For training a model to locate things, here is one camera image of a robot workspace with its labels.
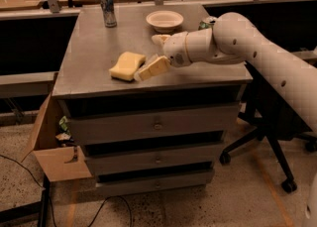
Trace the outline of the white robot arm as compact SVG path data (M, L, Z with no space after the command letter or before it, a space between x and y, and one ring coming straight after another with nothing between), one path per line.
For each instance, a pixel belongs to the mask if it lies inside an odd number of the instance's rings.
M245 61L287 110L311 131L317 131L317 69L268 40L244 16L226 13L211 28L154 35L152 41L161 47L163 55L154 56L141 66L134 73L136 80L147 80L172 66Z

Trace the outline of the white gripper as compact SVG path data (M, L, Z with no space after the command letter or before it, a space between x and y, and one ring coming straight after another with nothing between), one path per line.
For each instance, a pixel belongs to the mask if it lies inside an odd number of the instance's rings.
M148 80L151 77L163 74L169 70L170 65L183 67L191 65L186 50L187 32L174 35L153 35L152 42L164 56L154 55L147 60L134 74L136 81Z

